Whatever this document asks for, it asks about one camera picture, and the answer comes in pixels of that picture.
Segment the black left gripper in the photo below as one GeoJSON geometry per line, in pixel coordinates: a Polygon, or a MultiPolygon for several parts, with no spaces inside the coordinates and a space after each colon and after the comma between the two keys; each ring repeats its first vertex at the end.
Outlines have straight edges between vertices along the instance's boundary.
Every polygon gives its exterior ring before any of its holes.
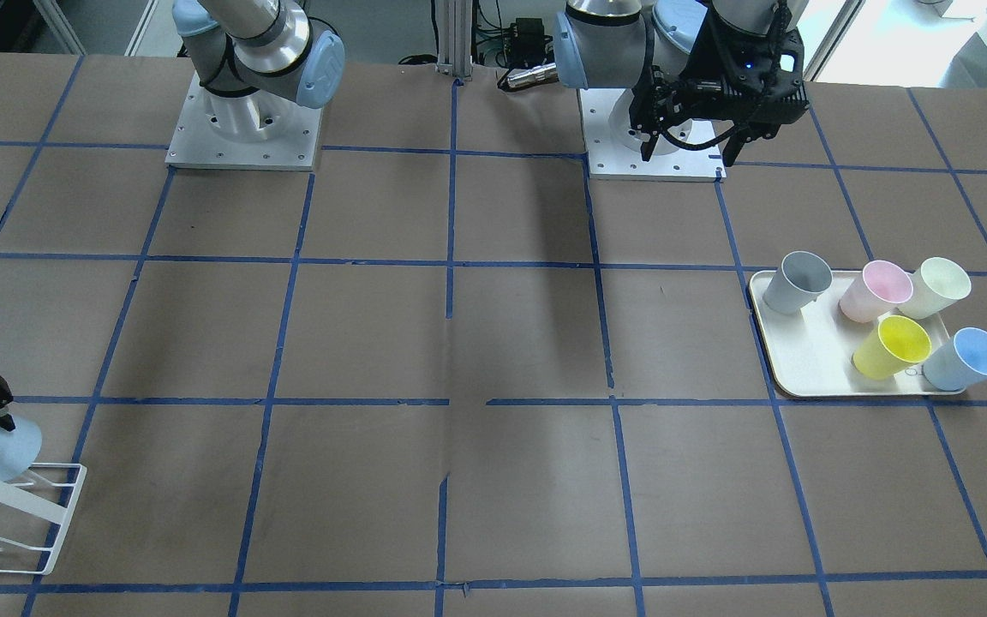
{"type": "Polygon", "coordinates": [[[644,163],[673,155],[669,129],[694,118],[735,125],[721,149],[723,164],[733,167],[745,144],[772,138],[810,109],[796,28],[755,35],[703,17],[685,51],[658,17],[647,24],[643,65],[631,86],[631,130],[641,135],[644,163]]]}

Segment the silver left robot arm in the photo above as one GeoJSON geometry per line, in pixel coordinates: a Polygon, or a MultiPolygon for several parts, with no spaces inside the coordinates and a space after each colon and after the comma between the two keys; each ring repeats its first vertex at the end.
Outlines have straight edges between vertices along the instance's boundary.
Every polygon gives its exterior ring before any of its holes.
{"type": "Polygon", "coordinates": [[[803,1],[569,1],[553,58],[579,92],[593,171],[723,178],[745,144],[810,109],[803,1]]]}

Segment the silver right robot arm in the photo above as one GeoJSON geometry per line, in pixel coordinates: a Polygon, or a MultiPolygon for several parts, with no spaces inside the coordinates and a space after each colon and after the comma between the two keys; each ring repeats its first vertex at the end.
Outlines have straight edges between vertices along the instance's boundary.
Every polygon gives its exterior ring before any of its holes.
{"type": "MultiPolygon", "coordinates": [[[[215,100],[266,93],[295,109],[320,110],[332,100],[344,74],[340,35],[295,1],[176,1],[177,35],[200,85],[215,100]]],[[[15,401],[0,375],[0,431],[15,431],[8,407],[15,401]]]]}

